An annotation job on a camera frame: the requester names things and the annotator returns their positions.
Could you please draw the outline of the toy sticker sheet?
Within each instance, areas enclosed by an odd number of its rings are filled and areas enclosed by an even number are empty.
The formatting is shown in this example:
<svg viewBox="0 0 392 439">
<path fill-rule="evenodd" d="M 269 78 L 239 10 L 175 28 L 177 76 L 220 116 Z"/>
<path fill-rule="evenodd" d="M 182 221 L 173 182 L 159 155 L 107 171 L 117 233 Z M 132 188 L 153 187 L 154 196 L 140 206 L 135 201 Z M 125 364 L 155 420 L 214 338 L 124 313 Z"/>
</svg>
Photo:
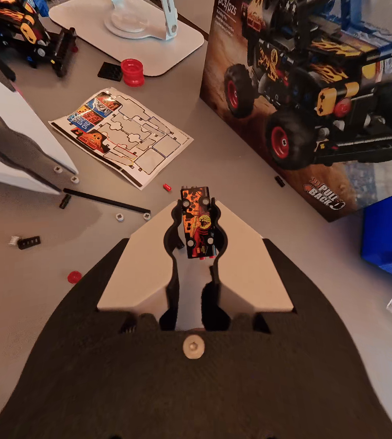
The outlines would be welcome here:
<svg viewBox="0 0 392 439">
<path fill-rule="evenodd" d="M 139 190 L 193 142 L 187 133 L 112 87 L 49 124 Z"/>
</svg>

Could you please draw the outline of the long black toy axle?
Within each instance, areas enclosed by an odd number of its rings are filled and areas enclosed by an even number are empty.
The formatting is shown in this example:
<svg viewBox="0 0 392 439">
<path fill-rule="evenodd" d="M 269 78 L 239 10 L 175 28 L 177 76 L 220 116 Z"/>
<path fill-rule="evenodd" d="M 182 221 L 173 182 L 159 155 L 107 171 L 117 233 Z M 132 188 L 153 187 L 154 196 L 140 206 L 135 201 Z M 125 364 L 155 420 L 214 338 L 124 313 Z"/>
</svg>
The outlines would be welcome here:
<svg viewBox="0 0 392 439">
<path fill-rule="evenodd" d="M 65 193 L 67 195 L 76 196 L 76 197 L 79 197 L 79 198 L 83 198 L 83 199 L 87 199 L 87 200 L 91 200 L 91 201 L 107 204 L 107 205 L 110 205 L 110 206 L 116 206 L 116 207 L 123 208 L 123 209 L 126 209 L 126 210 L 134 211 L 134 212 L 137 212 L 137 213 L 149 214 L 149 215 L 151 214 L 151 211 L 149 209 L 145 209 L 145 208 L 138 207 L 138 206 L 133 206 L 133 205 L 121 202 L 121 201 L 115 201 L 115 200 L 111 200 L 111 199 L 103 198 L 103 197 L 100 197 L 100 196 L 83 193 L 81 191 L 77 191 L 77 190 L 73 190 L 73 189 L 68 189 L 68 188 L 64 188 L 62 191 L 63 191 L 63 193 Z"/>
</svg>

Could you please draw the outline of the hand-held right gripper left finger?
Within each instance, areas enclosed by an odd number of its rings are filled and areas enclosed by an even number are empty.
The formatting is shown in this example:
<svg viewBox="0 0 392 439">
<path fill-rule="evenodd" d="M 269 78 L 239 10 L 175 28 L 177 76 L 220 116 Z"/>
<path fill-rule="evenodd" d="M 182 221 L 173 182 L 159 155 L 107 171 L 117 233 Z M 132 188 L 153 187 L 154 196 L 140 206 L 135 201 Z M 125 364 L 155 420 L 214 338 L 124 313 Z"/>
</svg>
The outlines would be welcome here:
<svg viewBox="0 0 392 439">
<path fill-rule="evenodd" d="M 163 331 L 176 329 L 179 278 L 174 250 L 183 249 L 178 227 L 182 203 L 174 201 L 134 232 L 98 301 L 100 312 L 151 314 Z"/>
</svg>

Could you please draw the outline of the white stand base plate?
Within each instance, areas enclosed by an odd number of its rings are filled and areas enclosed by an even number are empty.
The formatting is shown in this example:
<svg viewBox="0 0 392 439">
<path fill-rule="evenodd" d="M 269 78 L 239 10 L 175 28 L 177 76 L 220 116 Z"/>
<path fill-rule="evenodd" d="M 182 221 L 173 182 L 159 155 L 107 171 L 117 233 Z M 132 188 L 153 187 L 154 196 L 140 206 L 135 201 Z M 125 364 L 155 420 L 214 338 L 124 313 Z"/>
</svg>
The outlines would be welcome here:
<svg viewBox="0 0 392 439">
<path fill-rule="evenodd" d="M 78 37 L 122 62 L 133 58 L 143 64 L 146 76 L 160 76 L 184 60 L 204 43 L 201 32 L 177 21 L 175 36 L 168 37 L 166 17 L 157 6 L 139 1 L 139 14 L 147 21 L 141 32 L 124 32 L 115 27 L 108 0 L 73 0 L 49 9 L 49 17 L 64 28 L 75 28 Z"/>
</svg>

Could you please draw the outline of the flame printed black toy panel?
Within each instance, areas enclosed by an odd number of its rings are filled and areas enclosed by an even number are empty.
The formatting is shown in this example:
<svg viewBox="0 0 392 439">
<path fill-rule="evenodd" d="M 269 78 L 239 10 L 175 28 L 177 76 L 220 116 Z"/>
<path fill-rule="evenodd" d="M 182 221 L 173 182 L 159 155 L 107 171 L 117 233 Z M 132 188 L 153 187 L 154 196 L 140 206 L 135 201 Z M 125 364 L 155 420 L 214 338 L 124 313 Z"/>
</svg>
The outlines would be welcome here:
<svg viewBox="0 0 392 439">
<path fill-rule="evenodd" d="M 189 259 L 214 259 L 215 228 L 211 220 L 211 200 L 208 187 L 181 189 L 182 224 Z"/>
</svg>

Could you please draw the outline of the black square toy plate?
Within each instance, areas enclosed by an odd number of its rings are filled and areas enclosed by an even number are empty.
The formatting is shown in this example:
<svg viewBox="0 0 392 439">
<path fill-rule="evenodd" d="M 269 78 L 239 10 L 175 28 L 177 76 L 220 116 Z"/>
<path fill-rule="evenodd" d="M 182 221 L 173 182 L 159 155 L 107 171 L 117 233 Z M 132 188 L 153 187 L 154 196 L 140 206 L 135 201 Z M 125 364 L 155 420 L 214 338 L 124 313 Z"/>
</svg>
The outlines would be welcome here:
<svg viewBox="0 0 392 439">
<path fill-rule="evenodd" d="M 97 77 L 105 80 L 120 82 L 123 77 L 121 65 L 104 62 L 97 73 Z"/>
</svg>

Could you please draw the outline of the black toy truck model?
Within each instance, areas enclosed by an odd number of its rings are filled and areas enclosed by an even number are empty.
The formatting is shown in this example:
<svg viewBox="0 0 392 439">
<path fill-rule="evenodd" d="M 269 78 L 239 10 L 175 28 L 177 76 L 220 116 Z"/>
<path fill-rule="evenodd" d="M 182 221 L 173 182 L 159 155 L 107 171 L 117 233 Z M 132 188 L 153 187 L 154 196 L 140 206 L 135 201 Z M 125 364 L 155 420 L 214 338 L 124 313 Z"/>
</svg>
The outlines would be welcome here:
<svg viewBox="0 0 392 439">
<path fill-rule="evenodd" d="M 48 16 L 48 1 L 0 0 L 0 52 L 12 48 L 34 69 L 39 63 L 50 63 L 63 78 L 78 51 L 77 33 L 74 27 L 48 31 L 40 20 Z"/>
</svg>

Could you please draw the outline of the monster truck toy box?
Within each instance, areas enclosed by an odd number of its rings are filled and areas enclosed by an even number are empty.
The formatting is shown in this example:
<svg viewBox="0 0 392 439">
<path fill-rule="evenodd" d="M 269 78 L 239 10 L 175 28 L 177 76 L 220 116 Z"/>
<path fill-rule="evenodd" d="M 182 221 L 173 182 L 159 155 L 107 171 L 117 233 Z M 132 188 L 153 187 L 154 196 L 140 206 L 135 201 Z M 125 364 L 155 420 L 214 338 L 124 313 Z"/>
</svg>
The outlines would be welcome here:
<svg viewBox="0 0 392 439">
<path fill-rule="evenodd" d="M 328 221 L 392 196 L 392 1 L 215 1 L 200 97 Z"/>
</svg>

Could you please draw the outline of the red toy wheel hub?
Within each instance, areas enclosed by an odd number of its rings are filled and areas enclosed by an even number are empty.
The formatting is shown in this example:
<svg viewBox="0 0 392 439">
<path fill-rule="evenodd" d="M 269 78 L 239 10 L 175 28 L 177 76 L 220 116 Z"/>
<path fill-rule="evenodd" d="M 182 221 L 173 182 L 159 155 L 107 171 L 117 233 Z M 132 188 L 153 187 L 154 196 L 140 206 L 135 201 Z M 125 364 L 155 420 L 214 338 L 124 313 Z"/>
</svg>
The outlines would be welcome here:
<svg viewBox="0 0 392 439">
<path fill-rule="evenodd" d="M 145 83 L 143 64 L 137 59 L 125 59 L 121 62 L 122 79 L 130 87 L 141 87 Z"/>
</svg>

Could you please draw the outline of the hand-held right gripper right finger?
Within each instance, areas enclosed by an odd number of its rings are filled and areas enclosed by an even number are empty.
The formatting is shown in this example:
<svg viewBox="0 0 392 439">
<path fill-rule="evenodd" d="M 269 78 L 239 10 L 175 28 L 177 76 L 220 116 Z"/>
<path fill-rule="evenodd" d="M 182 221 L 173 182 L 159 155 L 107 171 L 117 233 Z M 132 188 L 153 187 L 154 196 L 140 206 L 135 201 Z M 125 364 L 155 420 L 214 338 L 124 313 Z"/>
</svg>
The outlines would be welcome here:
<svg viewBox="0 0 392 439">
<path fill-rule="evenodd" d="M 270 331 L 265 315 L 290 313 L 293 303 L 263 237 L 219 201 L 212 200 L 218 255 L 201 294 L 206 331 Z"/>
</svg>

